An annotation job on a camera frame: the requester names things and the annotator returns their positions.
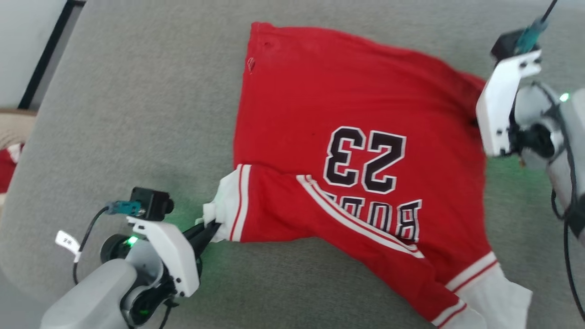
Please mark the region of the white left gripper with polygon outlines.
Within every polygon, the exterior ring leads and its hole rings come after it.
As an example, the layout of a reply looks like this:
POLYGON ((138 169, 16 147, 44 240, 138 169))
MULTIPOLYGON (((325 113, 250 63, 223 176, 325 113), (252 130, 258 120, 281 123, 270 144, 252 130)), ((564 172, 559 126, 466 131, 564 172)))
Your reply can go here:
POLYGON ((133 223, 135 233, 149 240, 168 273, 175 279, 175 296, 192 296, 199 288, 196 259, 201 258, 221 223, 197 223, 182 233, 173 223, 147 221, 131 216, 127 220, 133 223))

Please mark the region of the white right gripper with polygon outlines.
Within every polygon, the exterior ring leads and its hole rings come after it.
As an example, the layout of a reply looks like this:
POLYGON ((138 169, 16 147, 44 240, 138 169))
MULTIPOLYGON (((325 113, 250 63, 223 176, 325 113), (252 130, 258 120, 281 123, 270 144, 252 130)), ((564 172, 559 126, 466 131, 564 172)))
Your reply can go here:
POLYGON ((476 104, 477 123, 487 156, 495 158, 511 151, 508 129, 520 81, 540 73, 541 50, 499 61, 476 104))

